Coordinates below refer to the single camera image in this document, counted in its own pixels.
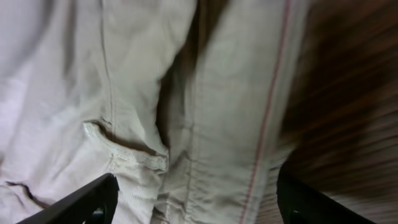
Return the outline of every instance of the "wooden floor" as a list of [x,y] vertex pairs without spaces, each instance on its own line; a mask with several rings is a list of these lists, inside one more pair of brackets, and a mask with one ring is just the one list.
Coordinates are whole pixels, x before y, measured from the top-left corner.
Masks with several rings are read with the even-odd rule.
[[398,1],[318,0],[298,64],[257,223],[282,223],[276,175],[293,149],[289,167],[308,185],[398,223]]

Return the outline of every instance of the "wrinkled fabric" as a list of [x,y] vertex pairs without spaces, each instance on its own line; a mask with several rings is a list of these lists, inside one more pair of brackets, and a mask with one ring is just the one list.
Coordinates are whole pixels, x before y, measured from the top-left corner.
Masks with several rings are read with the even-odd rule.
[[106,172],[113,223],[255,221],[307,1],[4,5],[1,223],[43,209],[7,182],[51,205]]
[[255,222],[306,13],[306,1],[199,3],[170,74],[153,223]]
[[15,223],[101,174],[118,178],[114,223],[149,223],[168,152],[159,79],[194,1],[3,1],[0,222]]

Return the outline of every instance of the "red stripe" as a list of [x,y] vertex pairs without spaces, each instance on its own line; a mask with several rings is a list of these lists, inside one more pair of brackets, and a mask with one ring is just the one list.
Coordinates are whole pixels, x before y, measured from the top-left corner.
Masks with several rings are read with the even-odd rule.
[[267,97],[266,110],[264,112],[264,117],[263,117],[262,123],[261,123],[260,140],[257,143],[256,159],[254,161],[254,167],[253,167],[251,178],[250,178],[249,190],[248,190],[248,193],[246,194],[246,199],[244,202],[244,207],[243,207],[243,211],[242,211],[242,215],[241,215],[239,224],[243,223],[243,220],[244,220],[244,217],[246,214],[246,210],[248,209],[249,199],[251,198],[253,185],[254,185],[254,179],[257,174],[257,169],[258,169],[259,160],[260,160],[261,147],[263,145],[264,133],[266,131],[268,115],[269,115],[269,111],[270,111],[270,107],[271,107],[271,103],[272,103],[272,96],[274,94],[274,88],[275,88],[275,83],[276,83],[278,72],[279,72],[280,61],[282,58],[282,52],[283,52],[283,49],[285,46],[285,36],[286,36],[287,20],[289,18],[289,13],[290,13],[290,0],[285,0],[284,17],[283,17],[283,23],[282,23],[282,31],[281,31],[280,40],[279,40],[277,61],[275,63],[274,73],[272,75],[271,88],[269,90],[268,97]]

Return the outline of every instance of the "red stitching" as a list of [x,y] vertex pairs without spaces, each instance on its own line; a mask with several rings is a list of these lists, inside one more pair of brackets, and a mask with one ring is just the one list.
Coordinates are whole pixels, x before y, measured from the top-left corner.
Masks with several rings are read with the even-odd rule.
[[246,194],[246,199],[245,199],[245,202],[244,202],[244,207],[243,207],[243,211],[242,211],[242,215],[241,215],[241,219],[239,221],[239,224],[243,223],[244,216],[246,214],[246,210],[248,209],[248,203],[249,203],[249,199],[251,197],[252,190],[253,190],[253,185],[254,185],[254,178],[256,177],[256,173],[257,173],[257,169],[258,169],[258,164],[259,164],[259,160],[260,160],[260,153],[261,153],[261,147],[262,147],[262,143],[263,143],[263,136],[264,136],[265,129],[266,129],[266,126],[267,126],[267,121],[268,121],[269,110],[270,110],[270,107],[271,107],[272,96],[273,96],[273,93],[274,93],[275,83],[276,83],[276,80],[277,80],[279,67],[280,67],[280,61],[281,61],[281,58],[282,58],[282,51],[283,51],[283,49],[285,47],[285,36],[286,36],[287,20],[289,18],[289,13],[290,13],[290,0],[285,0],[284,17],[283,17],[283,21],[282,21],[283,24],[282,24],[282,31],[281,31],[280,40],[279,40],[279,49],[278,49],[277,61],[275,63],[275,69],[274,69],[274,73],[273,73],[273,77],[272,77],[271,88],[269,90],[269,94],[268,94],[268,97],[267,97],[266,110],[264,112],[264,117],[263,117],[262,123],[261,123],[260,140],[257,143],[256,158],[255,158],[255,161],[254,161],[254,167],[253,167],[251,178],[250,178],[249,190],[248,190],[248,193]]

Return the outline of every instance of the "black metal frame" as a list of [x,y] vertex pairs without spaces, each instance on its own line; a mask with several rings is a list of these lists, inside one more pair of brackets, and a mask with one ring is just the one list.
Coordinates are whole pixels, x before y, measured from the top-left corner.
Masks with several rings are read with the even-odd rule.
[[104,174],[18,224],[111,224],[118,191],[116,177]]
[[278,206],[285,224],[375,224],[296,179],[282,166]]

